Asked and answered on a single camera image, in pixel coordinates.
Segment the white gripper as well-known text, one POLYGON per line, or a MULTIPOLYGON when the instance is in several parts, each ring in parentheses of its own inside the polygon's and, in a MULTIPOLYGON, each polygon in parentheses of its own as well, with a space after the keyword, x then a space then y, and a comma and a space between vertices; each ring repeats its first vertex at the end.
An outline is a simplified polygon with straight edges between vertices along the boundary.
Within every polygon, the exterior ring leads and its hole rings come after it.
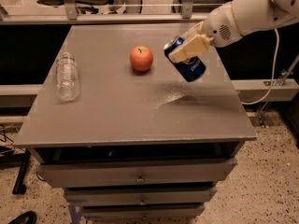
POLYGON ((210 44, 223 48, 239 41, 242 34, 235 21, 232 3, 215 8, 204 21, 198 22, 180 37, 184 39, 183 43, 168 55, 173 63, 184 62, 206 52, 210 44))

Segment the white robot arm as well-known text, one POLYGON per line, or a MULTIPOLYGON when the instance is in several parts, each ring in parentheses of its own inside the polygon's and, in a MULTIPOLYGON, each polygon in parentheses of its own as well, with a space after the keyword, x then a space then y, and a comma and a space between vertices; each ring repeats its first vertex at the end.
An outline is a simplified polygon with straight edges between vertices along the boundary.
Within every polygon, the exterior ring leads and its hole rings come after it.
POLYGON ((207 51, 223 48, 246 35, 298 22, 299 0, 233 0, 212 10, 181 37, 170 52, 172 62, 183 62, 207 51))

